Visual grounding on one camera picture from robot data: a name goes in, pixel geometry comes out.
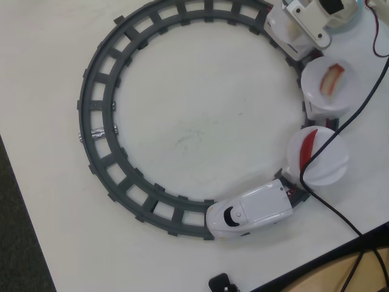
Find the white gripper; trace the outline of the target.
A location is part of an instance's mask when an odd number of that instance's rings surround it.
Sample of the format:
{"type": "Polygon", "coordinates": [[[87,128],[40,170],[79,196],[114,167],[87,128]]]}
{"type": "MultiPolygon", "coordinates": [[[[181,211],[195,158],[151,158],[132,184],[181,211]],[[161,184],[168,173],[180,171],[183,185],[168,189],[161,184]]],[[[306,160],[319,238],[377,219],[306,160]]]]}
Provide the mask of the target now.
{"type": "Polygon", "coordinates": [[[311,1],[307,5],[298,0],[283,1],[283,11],[318,49],[326,49],[331,44],[331,36],[325,27],[343,27],[359,10],[357,1],[323,0],[311,1]]]}

